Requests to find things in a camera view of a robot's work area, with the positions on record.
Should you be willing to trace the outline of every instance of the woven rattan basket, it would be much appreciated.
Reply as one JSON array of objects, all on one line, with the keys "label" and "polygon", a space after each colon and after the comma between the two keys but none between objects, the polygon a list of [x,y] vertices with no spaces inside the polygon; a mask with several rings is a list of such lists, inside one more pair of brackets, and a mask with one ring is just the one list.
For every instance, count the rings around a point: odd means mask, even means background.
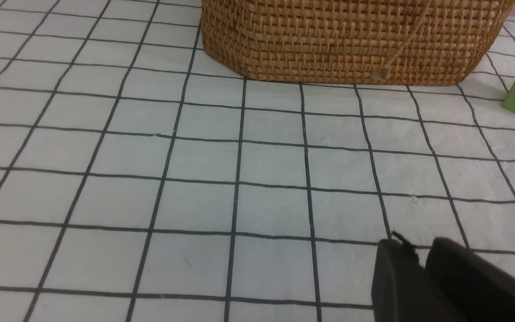
[{"label": "woven rattan basket", "polygon": [[264,81],[453,85],[515,0],[202,0],[211,57]]}]

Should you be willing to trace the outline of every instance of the white grid mat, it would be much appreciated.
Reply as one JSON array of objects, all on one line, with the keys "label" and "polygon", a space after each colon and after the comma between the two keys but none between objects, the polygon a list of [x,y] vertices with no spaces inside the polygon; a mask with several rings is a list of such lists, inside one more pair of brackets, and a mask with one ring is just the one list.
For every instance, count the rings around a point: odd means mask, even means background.
[{"label": "white grid mat", "polygon": [[392,230],[515,275],[515,17],[459,86],[271,84],[170,1],[0,0],[0,322],[369,322]]}]

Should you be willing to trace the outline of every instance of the black object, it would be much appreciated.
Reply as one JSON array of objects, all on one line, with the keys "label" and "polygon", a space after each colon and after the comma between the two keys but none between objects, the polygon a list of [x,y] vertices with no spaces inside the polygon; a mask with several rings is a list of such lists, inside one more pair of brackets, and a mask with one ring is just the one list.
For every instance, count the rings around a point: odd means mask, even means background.
[{"label": "black object", "polygon": [[372,280],[376,322],[515,322],[515,278],[448,238],[426,266],[414,246],[381,240]]}]

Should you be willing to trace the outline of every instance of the white surface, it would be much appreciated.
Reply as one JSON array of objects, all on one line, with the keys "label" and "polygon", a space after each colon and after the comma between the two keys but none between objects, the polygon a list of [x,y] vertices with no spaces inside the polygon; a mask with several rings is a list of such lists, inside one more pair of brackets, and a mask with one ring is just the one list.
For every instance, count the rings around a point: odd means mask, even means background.
[{"label": "white surface", "polygon": [[200,0],[0,4],[0,322],[372,322],[387,226],[515,276],[515,17],[408,91],[245,81]]}]

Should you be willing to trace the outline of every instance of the basket strap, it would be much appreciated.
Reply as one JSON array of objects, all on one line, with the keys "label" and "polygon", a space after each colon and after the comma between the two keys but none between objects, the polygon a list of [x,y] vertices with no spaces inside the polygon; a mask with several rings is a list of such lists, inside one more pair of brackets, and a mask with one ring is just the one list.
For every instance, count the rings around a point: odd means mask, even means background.
[{"label": "basket strap", "polygon": [[405,41],[401,44],[401,46],[395,51],[393,55],[391,55],[387,61],[384,63],[384,66],[380,69],[376,69],[371,74],[371,78],[375,80],[388,80],[391,78],[391,65],[397,57],[402,53],[402,51],[407,47],[407,45],[414,39],[414,37],[417,35],[418,29],[421,27],[422,22],[425,19],[425,15],[427,10],[431,7],[434,0],[426,0],[425,6],[421,9],[421,14],[417,17],[417,20],[413,26],[413,29],[411,30],[408,37],[406,37]]}]

